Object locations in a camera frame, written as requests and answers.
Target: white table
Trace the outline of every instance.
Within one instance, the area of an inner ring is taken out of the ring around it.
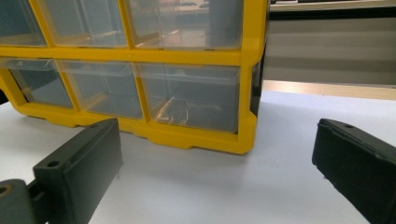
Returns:
[[[265,91],[245,156],[151,144],[121,134],[124,166],[91,223],[367,223],[311,162],[320,118],[348,122],[396,146],[396,102]],[[32,167],[81,128],[0,106],[0,179]]]

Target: screw hole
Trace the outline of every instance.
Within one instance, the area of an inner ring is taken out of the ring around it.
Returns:
[[[6,192],[6,190],[7,190],[7,188],[6,188],[6,187],[4,187],[4,186],[1,186],[1,187],[0,187],[0,194],[2,194],[2,193],[4,193],[4,192]]]
[[[52,162],[50,162],[47,166],[48,166],[48,167],[55,167],[55,166],[57,166],[57,165],[59,165],[59,164],[60,164],[59,161],[52,161]]]
[[[11,191],[11,189],[12,189],[11,185],[0,186],[0,197],[3,197],[6,194],[8,194],[8,192]]]

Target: yellow storage organizer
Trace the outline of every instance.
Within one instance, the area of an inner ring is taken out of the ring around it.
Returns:
[[[121,130],[156,144],[252,149],[266,1],[2,0],[0,8],[0,89],[20,113],[68,127],[116,117]]]

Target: yellow plastic frame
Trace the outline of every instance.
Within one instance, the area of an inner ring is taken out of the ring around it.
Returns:
[[[0,57],[74,59],[87,61],[125,61],[140,63],[177,63],[232,65],[240,67],[238,133],[223,133],[161,124],[149,119],[142,81],[136,77],[136,86],[142,106],[142,119],[118,118],[120,129],[147,138],[149,141],[170,147],[203,147],[236,154],[244,154],[253,148],[256,132],[256,116],[249,110],[252,68],[261,59],[267,18],[267,1],[244,0],[242,48],[237,50],[164,50],[136,49],[125,0],[118,0],[120,15],[128,47],[126,49],[87,49],[56,47],[49,27],[39,8],[40,0],[29,0],[35,13],[47,48],[0,47]],[[13,76],[7,69],[0,69],[0,89],[14,108],[22,114],[46,119],[68,127],[90,125],[96,121],[113,118],[81,110],[69,80],[61,73],[72,109],[58,106],[27,103]]]

